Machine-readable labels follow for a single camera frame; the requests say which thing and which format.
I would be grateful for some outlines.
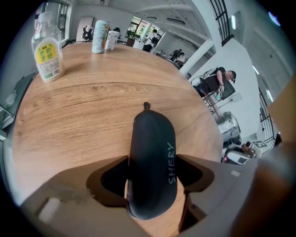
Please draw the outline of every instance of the wood grain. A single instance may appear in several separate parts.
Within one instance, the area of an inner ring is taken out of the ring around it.
[[[220,160],[212,115],[170,62],[123,45],[92,54],[91,43],[68,45],[63,57],[65,75],[49,84],[37,75],[17,114],[13,165],[22,201],[63,170],[129,155],[133,119],[145,101],[173,124],[177,153]],[[150,235],[177,233],[185,201],[178,184],[166,213],[137,220]]]

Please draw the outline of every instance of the bottle cap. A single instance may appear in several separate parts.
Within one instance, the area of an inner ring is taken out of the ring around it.
[[[46,22],[52,19],[52,12],[41,13],[38,17],[39,22]]]

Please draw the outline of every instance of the bottle label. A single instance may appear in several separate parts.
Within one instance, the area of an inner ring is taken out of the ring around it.
[[[40,42],[35,49],[36,62],[39,72],[48,79],[61,72],[60,57],[54,38],[47,38]]]

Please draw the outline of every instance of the yellow label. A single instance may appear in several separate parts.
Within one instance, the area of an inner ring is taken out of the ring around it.
[[[36,59],[39,64],[56,57],[56,47],[52,43],[44,42],[36,51]]]

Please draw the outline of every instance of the glove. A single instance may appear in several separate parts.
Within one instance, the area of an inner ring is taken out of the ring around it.
[[[222,94],[223,91],[224,91],[224,86],[220,85],[218,89],[218,93]]]

